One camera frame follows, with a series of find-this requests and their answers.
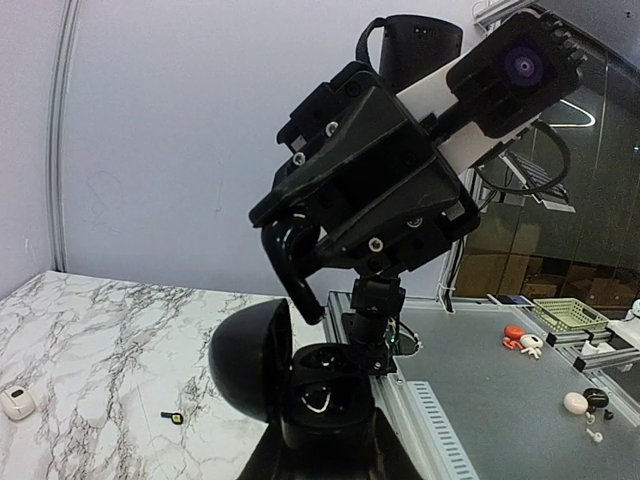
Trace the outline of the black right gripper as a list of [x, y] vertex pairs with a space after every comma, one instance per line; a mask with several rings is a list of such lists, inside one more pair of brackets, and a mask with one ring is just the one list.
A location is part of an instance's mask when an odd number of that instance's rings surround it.
[[249, 219], [282, 278], [324, 268], [392, 278], [479, 225], [424, 128], [361, 62], [320, 84], [277, 139], [292, 156]]

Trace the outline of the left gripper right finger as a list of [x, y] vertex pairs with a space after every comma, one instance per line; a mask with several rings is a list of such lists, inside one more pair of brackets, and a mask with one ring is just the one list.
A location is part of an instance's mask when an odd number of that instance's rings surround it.
[[380, 480], [422, 480], [385, 413], [375, 408], [373, 418], [372, 478]]

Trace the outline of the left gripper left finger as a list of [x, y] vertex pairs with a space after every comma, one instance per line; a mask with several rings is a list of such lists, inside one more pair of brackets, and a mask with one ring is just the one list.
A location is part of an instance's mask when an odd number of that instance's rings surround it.
[[290, 471], [285, 462], [280, 427], [270, 423], [239, 475], [239, 480], [286, 480]]

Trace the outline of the black round charging case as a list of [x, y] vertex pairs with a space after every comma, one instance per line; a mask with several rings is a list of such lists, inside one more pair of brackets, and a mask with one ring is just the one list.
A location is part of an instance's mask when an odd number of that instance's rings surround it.
[[372, 441], [375, 402], [366, 371], [345, 344], [295, 349], [284, 299], [223, 320], [212, 334], [208, 362], [224, 400], [275, 425], [292, 450], [363, 448]]

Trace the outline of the white earbud charging case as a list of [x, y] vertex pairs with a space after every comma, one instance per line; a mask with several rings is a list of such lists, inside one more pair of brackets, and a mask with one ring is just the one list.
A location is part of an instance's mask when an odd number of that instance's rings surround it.
[[17, 422], [32, 415], [36, 403], [28, 390], [14, 385], [1, 391], [1, 410], [10, 420]]

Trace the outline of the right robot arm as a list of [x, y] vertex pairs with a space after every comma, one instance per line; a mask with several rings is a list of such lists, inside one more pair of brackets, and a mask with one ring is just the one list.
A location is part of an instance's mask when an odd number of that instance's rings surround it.
[[448, 251], [479, 220], [427, 127], [399, 100], [458, 58], [461, 28], [418, 15], [377, 18], [370, 28], [383, 32], [379, 65], [361, 36], [354, 60], [291, 112], [276, 137], [291, 157], [249, 217], [309, 324], [323, 311], [308, 278], [324, 268], [356, 271], [342, 317], [347, 341], [362, 368], [387, 374], [400, 352], [400, 275]]

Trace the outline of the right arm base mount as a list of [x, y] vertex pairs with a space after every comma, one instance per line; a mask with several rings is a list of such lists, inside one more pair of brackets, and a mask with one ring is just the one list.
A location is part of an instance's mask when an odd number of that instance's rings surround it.
[[354, 359], [369, 375], [397, 371], [395, 358], [412, 356], [422, 348], [418, 334], [401, 321], [406, 290], [398, 277], [358, 278], [350, 312], [341, 314]]

